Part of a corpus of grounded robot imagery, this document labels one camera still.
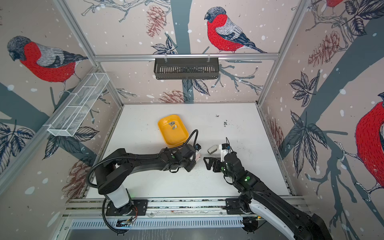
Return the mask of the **metal stapler base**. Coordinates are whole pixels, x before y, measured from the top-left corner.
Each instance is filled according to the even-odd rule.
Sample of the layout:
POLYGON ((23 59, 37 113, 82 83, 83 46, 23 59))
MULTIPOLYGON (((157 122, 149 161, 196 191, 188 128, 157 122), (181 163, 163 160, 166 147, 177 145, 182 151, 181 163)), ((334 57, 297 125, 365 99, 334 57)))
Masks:
POLYGON ((218 145, 214 145, 212 147, 210 147, 207 152, 209 155, 212 155, 213 153, 215 153, 216 151, 218 150, 218 145))

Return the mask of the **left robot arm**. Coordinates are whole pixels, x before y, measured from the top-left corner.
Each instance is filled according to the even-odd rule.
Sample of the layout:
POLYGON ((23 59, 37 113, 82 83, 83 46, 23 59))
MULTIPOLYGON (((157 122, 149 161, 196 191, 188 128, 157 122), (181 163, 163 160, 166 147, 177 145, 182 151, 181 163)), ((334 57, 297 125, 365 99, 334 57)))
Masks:
POLYGON ((105 159, 95 164, 86 176, 86 184, 98 190, 109 200, 118 215, 124 216, 136 210, 128 190, 123 186, 125 179, 132 174, 147 171, 169 171, 179 169, 190 172, 197 164, 201 146, 197 144, 198 130, 194 130, 179 147, 163 148, 157 154, 137 155, 117 149, 105 159))

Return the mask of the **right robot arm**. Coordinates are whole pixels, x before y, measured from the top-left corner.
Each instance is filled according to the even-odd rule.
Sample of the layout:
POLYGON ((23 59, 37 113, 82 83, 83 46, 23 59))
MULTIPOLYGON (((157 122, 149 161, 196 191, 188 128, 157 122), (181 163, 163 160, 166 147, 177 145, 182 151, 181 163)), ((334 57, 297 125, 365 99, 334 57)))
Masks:
POLYGON ((232 179, 240 193, 239 205, 244 213, 253 213, 274 226, 289 240, 331 240, 324 220, 290 205, 270 190, 256 175, 245 170, 237 153, 231 152, 224 159, 204 157, 208 170, 221 172, 232 179))

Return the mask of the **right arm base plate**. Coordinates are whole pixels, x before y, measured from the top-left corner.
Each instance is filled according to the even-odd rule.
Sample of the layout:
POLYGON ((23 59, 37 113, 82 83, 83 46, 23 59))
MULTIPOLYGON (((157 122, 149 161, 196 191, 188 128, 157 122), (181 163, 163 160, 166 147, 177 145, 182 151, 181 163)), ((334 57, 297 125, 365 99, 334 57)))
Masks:
POLYGON ((241 214, 250 214, 250 208, 246 201, 239 198, 227 198, 225 199, 225 207, 228 215, 241 215, 241 214))

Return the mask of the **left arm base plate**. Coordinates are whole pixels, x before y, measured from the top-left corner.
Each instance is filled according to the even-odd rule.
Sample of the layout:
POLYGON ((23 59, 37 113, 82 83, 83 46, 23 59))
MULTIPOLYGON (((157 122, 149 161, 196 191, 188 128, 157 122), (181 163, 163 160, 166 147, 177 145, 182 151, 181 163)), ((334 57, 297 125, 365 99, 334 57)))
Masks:
POLYGON ((106 206, 106 216, 145 216, 148 200, 131 200, 127 205, 116 208, 113 203, 108 203, 106 206))

